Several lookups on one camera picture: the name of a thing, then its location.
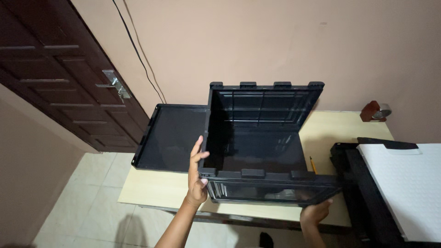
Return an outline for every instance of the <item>light wood tabletop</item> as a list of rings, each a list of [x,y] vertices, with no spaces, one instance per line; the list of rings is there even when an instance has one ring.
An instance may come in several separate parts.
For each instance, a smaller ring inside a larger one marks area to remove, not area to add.
[[[362,122],[359,112],[312,111],[300,130],[303,153],[308,170],[312,171],[309,157],[314,160],[318,174],[335,175],[329,157],[334,143],[357,142],[357,137],[393,140],[381,122]],[[124,183],[118,202],[159,208],[178,209],[187,193],[187,174],[138,170],[132,167]],[[321,223],[351,226],[343,194],[333,197],[329,216]],[[255,218],[299,221],[300,207],[265,204],[214,204],[208,199],[200,211],[233,214]]]

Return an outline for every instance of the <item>yellow pencil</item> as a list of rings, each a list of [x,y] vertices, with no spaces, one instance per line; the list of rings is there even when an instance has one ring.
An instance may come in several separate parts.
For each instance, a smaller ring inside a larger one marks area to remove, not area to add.
[[[312,161],[311,156],[309,156],[309,160],[311,160],[312,169],[314,170],[314,173],[317,175],[317,170],[315,169],[314,161]]]

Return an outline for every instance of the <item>white mattress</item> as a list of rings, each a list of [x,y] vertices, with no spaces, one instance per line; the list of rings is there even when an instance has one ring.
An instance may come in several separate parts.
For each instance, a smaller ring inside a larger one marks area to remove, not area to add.
[[[441,242],[441,144],[418,147],[422,154],[394,154],[382,144],[357,148],[404,239]]]

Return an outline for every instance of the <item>door handle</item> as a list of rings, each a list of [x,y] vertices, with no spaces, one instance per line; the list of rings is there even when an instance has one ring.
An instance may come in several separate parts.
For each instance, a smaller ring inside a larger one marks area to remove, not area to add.
[[[121,84],[121,82],[118,80],[118,78],[115,75],[114,70],[103,70],[104,75],[112,82],[112,84],[95,84],[99,88],[115,88],[118,91],[118,95],[121,99],[123,98],[131,98],[131,95],[127,90],[124,88],[124,86]]]

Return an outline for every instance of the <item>dark brown door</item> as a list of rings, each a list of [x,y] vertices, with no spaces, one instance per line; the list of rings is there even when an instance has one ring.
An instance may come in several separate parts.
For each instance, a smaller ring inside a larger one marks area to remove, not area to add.
[[[114,67],[67,0],[0,0],[1,83],[98,151],[135,152],[149,118],[96,86],[111,84],[103,70]]]

